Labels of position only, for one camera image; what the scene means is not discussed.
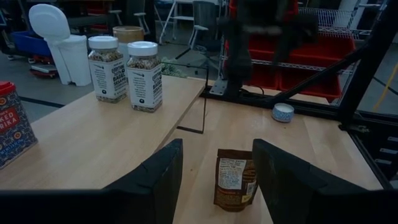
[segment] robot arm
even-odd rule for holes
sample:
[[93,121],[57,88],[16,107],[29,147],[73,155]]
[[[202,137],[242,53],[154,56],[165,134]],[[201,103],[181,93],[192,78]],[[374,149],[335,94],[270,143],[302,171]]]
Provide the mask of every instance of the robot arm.
[[291,4],[292,0],[237,0],[237,18],[220,20],[220,28],[229,44],[224,70],[224,77],[228,79],[225,95],[239,96],[243,82],[251,79],[248,50],[251,35],[279,37],[273,66],[287,59],[289,53],[304,42],[316,41],[318,17],[299,14],[286,21],[286,11]]

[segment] white lid of trash can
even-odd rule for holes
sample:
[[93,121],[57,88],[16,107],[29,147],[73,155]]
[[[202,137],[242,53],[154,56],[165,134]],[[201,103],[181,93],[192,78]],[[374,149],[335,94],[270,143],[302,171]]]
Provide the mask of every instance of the white lid of trash can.
[[67,17],[57,7],[37,4],[29,10],[33,31],[49,41],[61,41],[70,37]]

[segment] blue bowl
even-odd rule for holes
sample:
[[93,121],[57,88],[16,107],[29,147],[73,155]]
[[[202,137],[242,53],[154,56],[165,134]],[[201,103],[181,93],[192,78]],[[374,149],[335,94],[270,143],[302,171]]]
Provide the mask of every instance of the blue bowl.
[[294,108],[286,103],[277,103],[272,109],[272,118],[276,121],[289,123],[292,121]]

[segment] brown snack bag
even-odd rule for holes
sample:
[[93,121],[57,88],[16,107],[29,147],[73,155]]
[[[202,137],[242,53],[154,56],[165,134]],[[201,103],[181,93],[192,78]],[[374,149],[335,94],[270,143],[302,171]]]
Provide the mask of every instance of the brown snack bag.
[[252,204],[258,187],[251,151],[219,149],[217,156],[214,204],[240,212]]

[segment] black metal frame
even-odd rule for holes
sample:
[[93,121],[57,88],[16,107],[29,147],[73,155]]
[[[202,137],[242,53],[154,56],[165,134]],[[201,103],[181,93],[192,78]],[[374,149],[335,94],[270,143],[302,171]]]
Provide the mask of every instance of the black metal frame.
[[[200,67],[200,66],[194,66],[194,65],[181,65],[181,64],[177,64],[177,63],[169,63],[171,65],[178,65],[178,66],[184,66],[187,68],[200,68],[200,69],[206,69],[206,82],[205,82],[205,88],[204,90],[206,90],[208,88],[208,82],[209,82],[209,66],[206,65],[206,67]],[[201,130],[197,130],[194,128],[187,128],[184,126],[177,126],[177,129],[179,130],[183,130],[183,131],[189,131],[192,133],[197,133],[197,134],[203,134],[205,132],[205,123],[206,123],[206,104],[207,104],[207,97],[206,96],[202,96],[205,99],[205,101],[203,102],[203,117],[202,117],[202,126],[201,126]]]
[[[211,86],[208,86],[202,97],[239,103],[248,106],[271,109],[276,103],[286,102],[295,108],[298,114],[314,116],[317,118],[332,119],[339,121],[340,128],[349,133],[359,151],[364,156],[381,185],[385,189],[391,188],[390,183],[384,177],[376,163],[372,160],[365,146],[361,143],[357,132],[369,131],[369,129],[379,131],[383,129],[396,130],[398,133],[398,116],[388,116],[383,114],[358,111],[358,105],[362,100],[371,80],[374,77],[381,61],[384,58],[392,40],[398,31],[398,1],[389,1],[389,4],[376,22],[368,41],[358,50],[347,55],[343,60],[318,72],[316,75],[306,79],[288,91],[281,92],[276,96],[260,95],[256,93],[241,92],[236,97],[219,96],[210,93]],[[321,105],[299,100],[291,100],[290,97],[301,92],[305,88],[313,85],[324,78],[335,75],[339,70],[345,69],[352,63],[361,60],[353,78],[348,86],[348,91],[341,101],[340,106]]]

